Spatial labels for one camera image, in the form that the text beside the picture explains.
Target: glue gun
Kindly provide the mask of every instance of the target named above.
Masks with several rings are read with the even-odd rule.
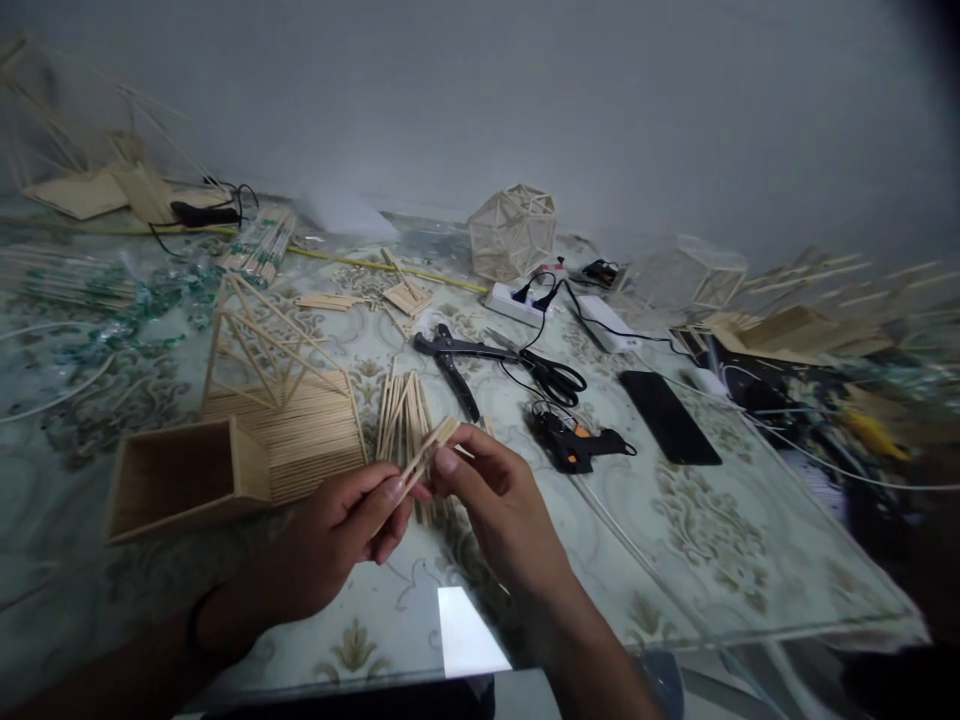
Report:
[[[590,435],[580,425],[568,428],[559,417],[549,412],[534,413],[530,419],[533,435],[546,449],[554,467],[568,475],[593,472],[590,458],[596,455],[636,455],[637,451],[616,430],[602,430]]]

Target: wrist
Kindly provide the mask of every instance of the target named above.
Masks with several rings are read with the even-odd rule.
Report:
[[[221,585],[200,608],[196,623],[197,643],[212,658],[233,665],[250,652],[253,644],[272,625],[259,593],[246,588],[242,578]]]

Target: black phone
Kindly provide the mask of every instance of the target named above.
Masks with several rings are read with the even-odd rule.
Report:
[[[723,460],[667,381],[652,372],[627,370],[620,382],[654,439],[675,465],[721,465]]]

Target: wooden box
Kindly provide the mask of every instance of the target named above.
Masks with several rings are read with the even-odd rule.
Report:
[[[175,535],[270,506],[267,451],[235,417],[140,433],[117,453],[107,544]]]

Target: power strip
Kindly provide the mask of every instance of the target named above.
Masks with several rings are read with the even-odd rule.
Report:
[[[503,283],[494,283],[489,294],[483,299],[483,304],[490,310],[519,320],[531,327],[539,328],[544,322],[543,313],[533,307],[533,298],[527,297],[526,302],[519,303],[511,297],[516,292]]]
[[[610,353],[637,352],[640,350],[642,345],[640,338],[627,338],[614,335],[612,332],[608,332],[600,325],[597,325],[597,322],[602,322],[611,330],[626,333],[627,335],[634,334],[633,330],[627,327],[627,324],[604,302],[603,298],[597,295],[580,295],[577,297],[577,302],[580,303],[580,312],[583,314],[584,319],[596,321],[586,322],[584,325],[587,326],[587,329],[597,339],[597,342],[603,346],[604,350]]]

